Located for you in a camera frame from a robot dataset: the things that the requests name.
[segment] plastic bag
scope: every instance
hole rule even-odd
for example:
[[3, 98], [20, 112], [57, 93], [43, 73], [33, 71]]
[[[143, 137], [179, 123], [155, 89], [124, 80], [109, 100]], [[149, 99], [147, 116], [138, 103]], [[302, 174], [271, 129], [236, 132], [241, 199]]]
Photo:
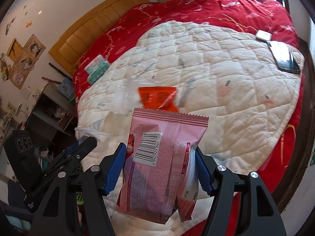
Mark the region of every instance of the plastic bag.
[[134, 109], [116, 210], [165, 224], [174, 213], [177, 195], [184, 193], [185, 206], [178, 209], [181, 221], [190, 220], [198, 195], [191, 188], [186, 203], [187, 187], [192, 181], [198, 186], [191, 149], [199, 144], [207, 126], [208, 117]]
[[82, 137], [83, 135], [92, 136], [92, 137], [95, 137], [96, 140], [99, 141], [99, 142], [103, 142], [109, 136], [111, 136], [111, 134], [109, 134], [109, 133], [100, 132], [100, 131], [97, 131], [97, 130], [94, 130], [94, 129], [90, 129], [90, 128], [76, 127], [74, 130], [78, 132], [79, 137]]
[[111, 112], [126, 115], [135, 107], [142, 107], [138, 88], [158, 86], [157, 81], [143, 81], [137, 78], [127, 78], [121, 88], [116, 90], [115, 98], [111, 104]]
[[140, 87], [141, 102], [146, 109], [179, 112], [173, 101], [176, 87]]
[[58, 119], [62, 119], [66, 115], [67, 111], [63, 109], [62, 107], [58, 107], [56, 110], [56, 113], [54, 114], [54, 117]]

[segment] bed frame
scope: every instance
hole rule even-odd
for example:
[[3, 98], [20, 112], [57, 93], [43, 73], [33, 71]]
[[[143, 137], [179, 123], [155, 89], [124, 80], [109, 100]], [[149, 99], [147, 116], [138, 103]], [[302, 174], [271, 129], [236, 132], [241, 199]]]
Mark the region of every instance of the bed frame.
[[128, 10], [149, 0], [106, 0], [78, 19], [60, 36], [49, 54], [69, 74], [94, 41], [107, 32]]

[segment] shelf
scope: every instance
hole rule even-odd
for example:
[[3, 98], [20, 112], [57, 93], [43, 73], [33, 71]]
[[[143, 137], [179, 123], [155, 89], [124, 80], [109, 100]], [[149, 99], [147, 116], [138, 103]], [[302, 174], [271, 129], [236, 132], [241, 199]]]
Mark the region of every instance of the shelf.
[[54, 119], [53, 117], [49, 116], [47, 113], [42, 111], [39, 107], [35, 107], [33, 111], [33, 115], [40, 118], [50, 126], [54, 127], [55, 129], [67, 134], [68, 136], [71, 136], [71, 133], [68, 131], [65, 131], [63, 128], [59, 127], [57, 124], [58, 119]]
[[70, 101], [62, 95], [60, 92], [57, 91], [57, 86], [49, 82], [44, 91], [43, 94], [45, 94], [48, 98], [50, 98], [53, 102], [55, 102], [60, 107], [64, 108], [67, 112], [71, 114], [76, 114], [76, 109], [73, 104], [70, 103]]

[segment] white device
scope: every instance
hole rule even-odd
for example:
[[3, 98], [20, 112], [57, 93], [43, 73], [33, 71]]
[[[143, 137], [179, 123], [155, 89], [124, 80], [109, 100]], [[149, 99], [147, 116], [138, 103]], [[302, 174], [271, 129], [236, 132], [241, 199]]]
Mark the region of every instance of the white device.
[[263, 42], [268, 42], [271, 40], [272, 34], [265, 32], [263, 30], [258, 30], [256, 33], [256, 39], [263, 41]]

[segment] snack bag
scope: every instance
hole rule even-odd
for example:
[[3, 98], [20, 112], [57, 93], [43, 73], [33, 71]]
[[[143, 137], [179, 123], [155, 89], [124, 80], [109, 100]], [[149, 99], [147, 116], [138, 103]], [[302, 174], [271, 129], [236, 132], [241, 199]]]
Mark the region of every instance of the snack bag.
[[140, 87], [138, 89], [144, 108], [179, 112], [173, 103], [176, 87]]
[[195, 152], [196, 148], [190, 150], [188, 169], [184, 181], [177, 192], [178, 213], [181, 222], [192, 219], [192, 213], [198, 197], [199, 184]]
[[208, 117], [136, 108], [116, 210], [165, 224], [207, 126]]

